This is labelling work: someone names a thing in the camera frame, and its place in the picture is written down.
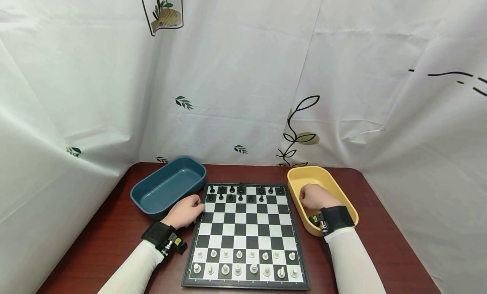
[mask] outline black wrist strap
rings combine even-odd
[[[142,234],[141,238],[152,243],[159,251],[164,249],[169,237],[176,231],[172,226],[167,226],[164,223],[155,221],[148,227],[148,229]]]
[[[321,209],[321,214],[328,227],[328,234],[347,226],[354,226],[352,217],[348,213],[347,207],[341,205],[339,207],[324,207]]]

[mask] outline wooden table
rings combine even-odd
[[[132,166],[39,289],[44,293],[96,293],[139,244],[151,221],[131,201],[132,187],[161,167]],[[208,182],[287,183],[288,167],[206,165]],[[368,250],[388,294],[439,294],[426,270],[397,229],[364,176],[354,169],[328,169],[357,209],[356,230]],[[323,238],[296,223],[311,283],[311,293],[337,293],[329,250]],[[193,227],[179,235],[192,240]],[[182,288],[188,250],[174,253],[154,271],[145,293],[241,293],[245,290]],[[290,293],[266,291],[266,293]]]

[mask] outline chessboard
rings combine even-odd
[[[285,185],[208,183],[183,287],[310,290]]]

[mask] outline white backdrop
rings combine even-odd
[[[170,0],[153,37],[155,2],[0,0],[1,293],[180,155],[359,169],[442,292],[483,293],[487,0]]]

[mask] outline hand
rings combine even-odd
[[[189,226],[204,210],[205,205],[201,203],[200,196],[191,195],[178,201],[161,222],[177,230]]]
[[[310,210],[321,210],[324,207],[337,207],[341,204],[329,191],[318,184],[307,184],[301,188],[301,203]]]

